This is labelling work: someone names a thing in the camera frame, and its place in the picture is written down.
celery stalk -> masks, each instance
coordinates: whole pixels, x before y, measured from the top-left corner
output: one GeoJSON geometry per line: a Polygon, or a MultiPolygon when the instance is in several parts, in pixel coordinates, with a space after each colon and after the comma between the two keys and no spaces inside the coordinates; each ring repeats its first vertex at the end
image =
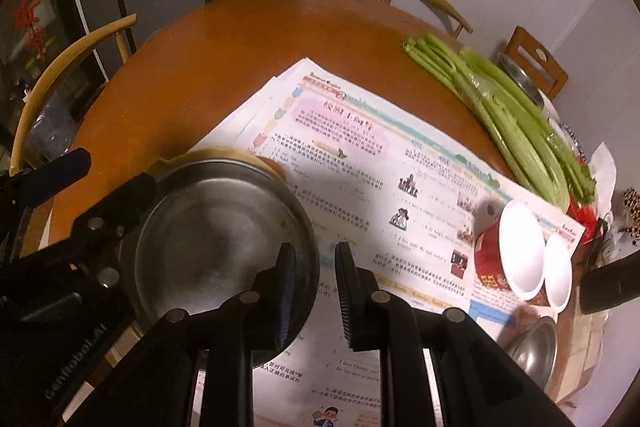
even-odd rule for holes
{"type": "Polygon", "coordinates": [[[553,197],[548,201],[565,212],[569,208],[569,191],[566,179],[562,172],[562,167],[543,137],[540,127],[507,90],[503,89],[499,84],[492,84],[492,87],[494,88],[494,98],[501,100],[508,112],[514,117],[518,127],[526,135],[542,161],[552,185],[553,197]]]}
{"type": "Polygon", "coordinates": [[[438,64],[441,69],[445,71],[449,71],[449,74],[452,74],[456,70],[456,66],[449,57],[446,55],[439,53],[432,46],[428,45],[423,39],[417,39],[415,42],[415,46],[420,49],[420,51],[429,57],[431,60],[438,64]]]}
{"type": "Polygon", "coordinates": [[[476,88],[468,84],[465,80],[465,77],[461,73],[453,73],[451,79],[456,89],[458,89],[463,97],[466,98],[472,105],[476,117],[481,121],[482,124],[484,124],[485,129],[494,140],[495,146],[500,151],[500,154],[502,154],[504,161],[511,169],[511,172],[513,172],[513,175],[515,176],[518,183],[520,183],[520,185],[525,187],[527,190],[530,190],[530,192],[538,194],[538,191],[533,186],[525,172],[520,167],[520,164],[511,153],[511,150],[505,143],[503,135],[496,127],[491,115],[486,110],[484,105],[482,105],[482,101],[480,99],[479,93],[476,91],[476,88]]]}
{"type": "Polygon", "coordinates": [[[446,57],[447,62],[450,62],[456,71],[462,73],[465,78],[468,78],[471,74],[471,69],[467,66],[466,62],[460,57],[454,50],[449,48],[444,42],[437,38],[433,34],[425,35],[420,39],[423,43],[430,46],[434,51],[439,52],[442,56],[446,57]]]}
{"type": "Polygon", "coordinates": [[[590,203],[594,198],[595,182],[591,178],[588,167],[580,165],[574,157],[571,149],[559,138],[553,128],[542,114],[542,111],[530,100],[527,94],[511,80],[498,66],[484,58],[481,54],[469,47],[464,47],[460,55],[466,60],[469,67],[477,73],[483,73],[500,85],[520,106],[529,113],[541,129],[541,133],[554,152],[566,181],[569,183],[572,193],[580,203],[590,203]]]}
{"type": "Polygon", "coordinates": [[[456,91],[456,88],[451,84],[450,78],[445,71],[442,71],[436,64],[429,60],[424,54],[420,53],[420,50],[406,44],[403,46],[404,52],[409,55],[415,62],[422,66],[428,73],[435,76],[440,83],[447,87],[457,98],[460,98],[460,94],[456,91]]]}
{"type": "Polygon", "coordinates": [[[516,119],[513,118],[507,107],[500,100],[485,99],[484,107],[487,108],[496,127],[504,137],[507,147],[517,159],[520,167],[527,173],[535,192],[546,201],[554,203],[554,190],[545,165],[526,134],[518,126],[516,119]]]}

red decoration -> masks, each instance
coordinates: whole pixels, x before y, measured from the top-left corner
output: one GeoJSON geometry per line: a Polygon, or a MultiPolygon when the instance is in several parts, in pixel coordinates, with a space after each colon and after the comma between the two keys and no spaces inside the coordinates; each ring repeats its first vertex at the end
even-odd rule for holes
{"type": "Polygon", "coordinates": [[[27,50],[36,51],[36,56],[40,60],[45,59],[44,55],[44,28],[32,28],[29,34],[29,40],[24,45],[27,50]]]}
{"type": "Polygon", "coordinates": [[[21,0],[17,10],[14,11],[14,28],[22,33],[27,33],[40,19],[35,15],[36,6],[40,0],[21,0]]]}
{"type": "Polygon", "coordinates": [[[569,203],[569,209],[566,211],[567,216],[573,217],[578,223],[584,227],[584,233],[580,238],[580,243],[588,243],[591,239],[594,239],[596,225],[598,223],[598,216],[594,211],[592,204],[586,204],[580,206],[576,203],[573,196],[569,203]]]}

metal container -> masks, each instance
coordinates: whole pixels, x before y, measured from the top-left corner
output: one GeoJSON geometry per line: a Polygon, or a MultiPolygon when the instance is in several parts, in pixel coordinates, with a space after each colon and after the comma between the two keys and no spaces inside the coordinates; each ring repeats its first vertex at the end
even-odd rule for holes
{"type": "Polygon", "coordinates": [[[556,364],[558,336],[551,317],[542,317],[506,350],[507,354],[541,389],[556,364]]]}
{"type": "Polygon", "coordinates": [[[286,345],[300,332],[318,289],[314,232],[282,179],[259,165],[210,158],[174,165],[159,178],[153,207],[119,251],[140,333],[173,308],[196,314],[250,289],[283,242],[296,249],[286,345]]]}
{"type": "Polygon", "coordinates": [[[511,79],[518,84],[522,90],[527,93],[527,96],[531,99],[531,102],[536,104],[540,109],[545,107],[545,101],[540,95],[540,91],[536,87],[536,84],[529,78],[529,75],[517,65],[517,63],[504,53],[498,54],[498,61],[502,65],[503,70],[511,77],[511,79]]]}

cartoon figure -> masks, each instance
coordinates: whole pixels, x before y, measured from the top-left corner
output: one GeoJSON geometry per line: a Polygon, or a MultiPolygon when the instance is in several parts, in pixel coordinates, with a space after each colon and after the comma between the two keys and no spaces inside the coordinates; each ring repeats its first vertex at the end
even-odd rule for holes
{"type": "Polygon", "coordinates": [[[314,411],[311,416],[314,418],[314,425],[318,427],[334,427],[334,423],[338,421],[338,410],[335,407],[327,407],[324,413],[314,411]]]}
{"type": "Polygon", "coordinates": [[[402,190],[402,192],[406,192],[414,198],[418,197],[418,190],[415,188],[415,180],[413,174],[409,174],[408,178],[400,178],[398,188],[402,190]]]}
{"type": "Polygon", "coordinates": [[[409,212],[406,208],[398,208],[398,213],[394,214],[389,221],[394,227],[406,230],[406,222],[409,220],[409,212]]]}
{"type": "Polygon", "coordinates": [[[462,279],[465,275],[467,263],[468,257],[458,250],[454,250],[451,255],[451,274],[462,279]]]}

round wooden table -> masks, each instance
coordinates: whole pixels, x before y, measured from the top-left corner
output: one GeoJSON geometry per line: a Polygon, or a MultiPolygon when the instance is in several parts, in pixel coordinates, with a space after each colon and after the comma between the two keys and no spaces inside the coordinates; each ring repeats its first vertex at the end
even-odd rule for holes
{"type": "Polygon", "coordinates": [[[67,237],[75,217],[154,159],[189,150],[302,57],[431,123],[510,175],[473,114],[402,51],[402,38],[428,32],[438,33],[378,0],[219,0],[182,17],[120,68],[84,118],[74,147],[91,153],[92,167],[56,196],[50,241],[67,237]]]}

